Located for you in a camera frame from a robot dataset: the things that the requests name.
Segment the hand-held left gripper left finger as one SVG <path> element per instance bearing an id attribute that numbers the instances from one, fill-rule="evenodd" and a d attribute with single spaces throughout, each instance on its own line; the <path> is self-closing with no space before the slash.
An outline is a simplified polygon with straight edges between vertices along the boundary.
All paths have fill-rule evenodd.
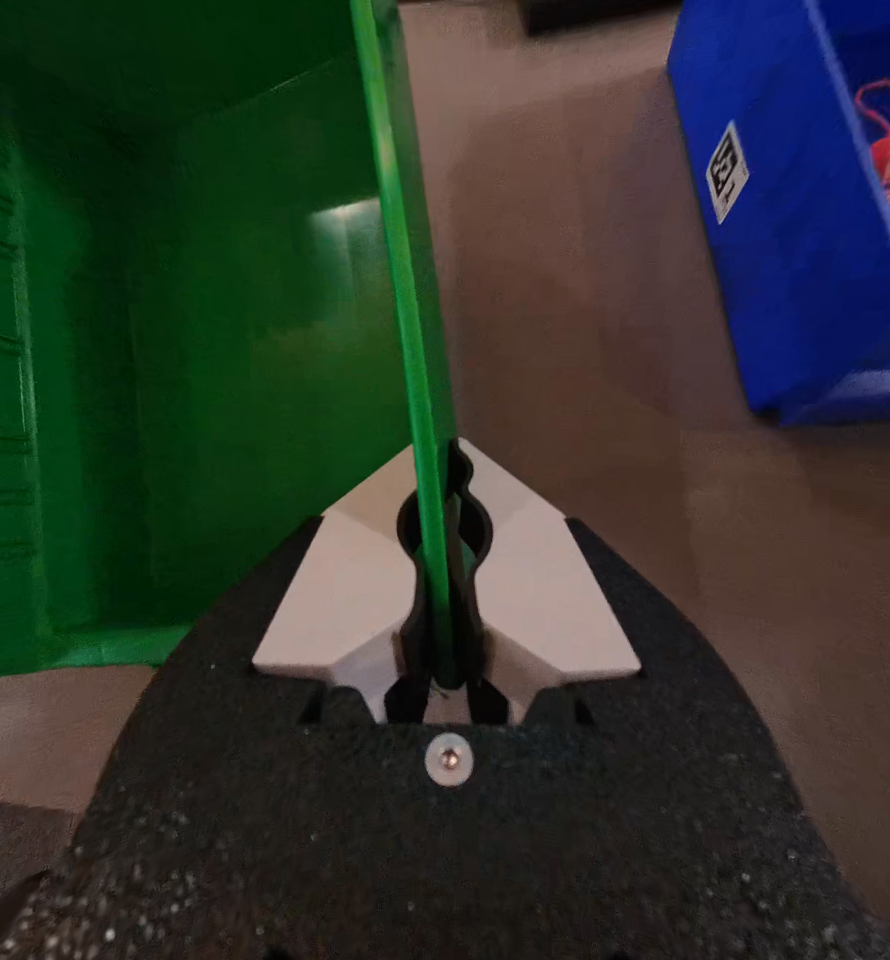
<path id="1" fill-rule="evenodd" d="M 387 720 L 418 582 L 397 521 L 415 491 L 408 445 L 324 511 L 254 654 L 256 670 L 352 688 L 376 721 Z"/>

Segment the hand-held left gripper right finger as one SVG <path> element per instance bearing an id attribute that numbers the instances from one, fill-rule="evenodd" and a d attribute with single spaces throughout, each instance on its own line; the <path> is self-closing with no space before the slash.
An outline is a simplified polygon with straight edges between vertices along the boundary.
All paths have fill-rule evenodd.
<path id="1" fill-rule="evenodd" d="M 627 679 L 642 669 L 565 515 L 467 439 L 469 491 L 492 537 L 474 575 L 484 677 L 523 721 L 543 690 Z"/>

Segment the white desk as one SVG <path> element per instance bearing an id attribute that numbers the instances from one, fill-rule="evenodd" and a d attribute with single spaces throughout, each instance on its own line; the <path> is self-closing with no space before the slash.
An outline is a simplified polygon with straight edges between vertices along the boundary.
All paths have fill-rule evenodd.
<path id="1" fill-rule="evenodd" d="M 581 34 L 592 76 L 492 104 L 561 43 L 404 16 L 458 416 L 572 520 L 643 655 L 589 721 L 420 731 L 245 656 L 310 518 L 156 671 L 19 955 L 883 958 L 890 921 L 890 425 L 739 411 L 664 58 L 673 15 Z M 460 41 L 419 28 L 468 26 Z"/>

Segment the black object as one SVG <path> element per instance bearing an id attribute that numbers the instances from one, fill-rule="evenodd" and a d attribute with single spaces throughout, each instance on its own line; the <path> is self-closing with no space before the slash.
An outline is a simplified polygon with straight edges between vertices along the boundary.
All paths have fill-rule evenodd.
<path id="1" fill-rule="evenodd" d="M 529 37 L 636 18 L 681 6 L 681 1 L 517 1 Z"/>

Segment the green plastic bin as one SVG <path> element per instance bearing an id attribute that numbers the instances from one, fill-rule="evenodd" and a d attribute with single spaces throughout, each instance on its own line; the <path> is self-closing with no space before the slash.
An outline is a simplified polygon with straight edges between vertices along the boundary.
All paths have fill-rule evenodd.
<path id="1" fill-rule="evenodd" d="M 400 2 L 0 1 L 0 676 L 158 665 L 451 385 Z"/>

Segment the blue plastic bin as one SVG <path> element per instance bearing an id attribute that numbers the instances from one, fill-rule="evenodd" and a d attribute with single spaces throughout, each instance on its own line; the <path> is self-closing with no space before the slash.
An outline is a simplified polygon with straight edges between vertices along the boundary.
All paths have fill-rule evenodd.
<path id="1" fill-rule="evenodd" d="M 749 409 L 890 421 L 890 2 L 683 2 L 667 75 Z"/>

